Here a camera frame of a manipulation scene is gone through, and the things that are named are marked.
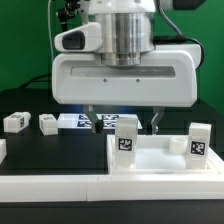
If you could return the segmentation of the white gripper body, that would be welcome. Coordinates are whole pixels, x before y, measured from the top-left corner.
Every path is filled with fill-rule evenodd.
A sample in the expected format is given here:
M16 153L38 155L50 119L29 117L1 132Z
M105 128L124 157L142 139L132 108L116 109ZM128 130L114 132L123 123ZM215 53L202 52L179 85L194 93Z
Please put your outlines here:
M159 45L141 64L109 67L94 53L62 53L52 68L60 104L190 107L197 99L196 44Z

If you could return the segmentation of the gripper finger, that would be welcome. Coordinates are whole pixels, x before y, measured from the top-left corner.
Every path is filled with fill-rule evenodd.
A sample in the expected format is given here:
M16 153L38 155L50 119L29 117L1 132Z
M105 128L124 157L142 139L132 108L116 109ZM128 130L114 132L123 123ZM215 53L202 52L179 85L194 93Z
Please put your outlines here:
M103 130L103 120L99 119L93 105L84 105L83 111L91 122L92 131L101 133Z
M152 134L155 135L159 130L158 124L164 115L164 108L155 106L153 108L153 113L154 116L151 120L151 127L152 127Z

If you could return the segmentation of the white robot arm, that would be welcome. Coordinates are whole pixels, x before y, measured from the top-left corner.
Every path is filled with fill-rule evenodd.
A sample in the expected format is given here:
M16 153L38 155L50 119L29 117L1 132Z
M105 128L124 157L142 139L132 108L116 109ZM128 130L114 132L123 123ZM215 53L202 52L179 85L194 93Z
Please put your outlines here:
M66 0L64 19L79 11L83 24L54 39L52 91L61 104L81 104L100 133L96 105L151 106L152 131L166 107L190 107L197 99L196 69L204 61L200 42L153 34L153 15L195 10L206 0Z

